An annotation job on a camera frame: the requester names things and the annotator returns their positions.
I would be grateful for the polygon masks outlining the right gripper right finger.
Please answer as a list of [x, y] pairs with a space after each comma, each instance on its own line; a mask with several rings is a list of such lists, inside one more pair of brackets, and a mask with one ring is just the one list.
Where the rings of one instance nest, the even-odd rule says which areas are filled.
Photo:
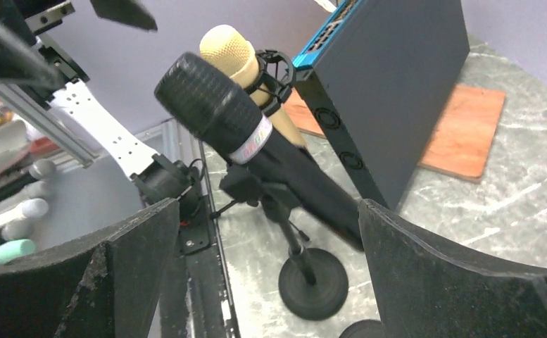
[[359, 225], [386, 337], [547, 337], [547, 268], [505, 260], [366, 199]]

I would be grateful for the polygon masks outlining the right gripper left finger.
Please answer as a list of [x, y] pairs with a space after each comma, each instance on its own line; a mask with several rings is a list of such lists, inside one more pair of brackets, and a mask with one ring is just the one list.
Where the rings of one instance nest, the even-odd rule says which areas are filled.
[[146, 337], [179, 225], [165, 199], [0, 265], [0, 337]]

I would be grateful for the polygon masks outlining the black microphone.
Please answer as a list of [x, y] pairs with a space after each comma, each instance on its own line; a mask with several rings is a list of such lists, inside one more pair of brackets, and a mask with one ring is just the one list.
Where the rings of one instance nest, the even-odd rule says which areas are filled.
[[356, 200], [282, 136], [216, 67], [185, 52], [165, 72], [154, 96], [197, 139], [262, 181], [288, 186], [305, 211], [363, 250]]

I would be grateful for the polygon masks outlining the gold microphone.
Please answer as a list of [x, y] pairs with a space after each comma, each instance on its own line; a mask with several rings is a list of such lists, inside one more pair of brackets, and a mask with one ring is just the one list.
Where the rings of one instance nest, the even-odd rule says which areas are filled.
[[274, 99], [274, 86], [265, 83], [267, 76], [264, 74], [264, 63], [247, 39], [230, 25], [218, 25], [205, 33], [199, 43], [199, 50], [203, 59], [249, 93], [278, 132], [302, 152], [308, 151], [306, 141], [283, 104]]

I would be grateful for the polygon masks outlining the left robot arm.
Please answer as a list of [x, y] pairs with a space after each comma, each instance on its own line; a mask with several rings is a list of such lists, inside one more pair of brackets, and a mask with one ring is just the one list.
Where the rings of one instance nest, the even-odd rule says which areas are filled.
[[0, 84], [67, 113], [112, 156], [145, 202], [176, 199], [180, 220], [190, 221], [202, 205], [199, 170], [169, 161], [132, 135], [91, 93], [86, 72], [47, 37], [74, 11], [71, 1], [0, 1]]

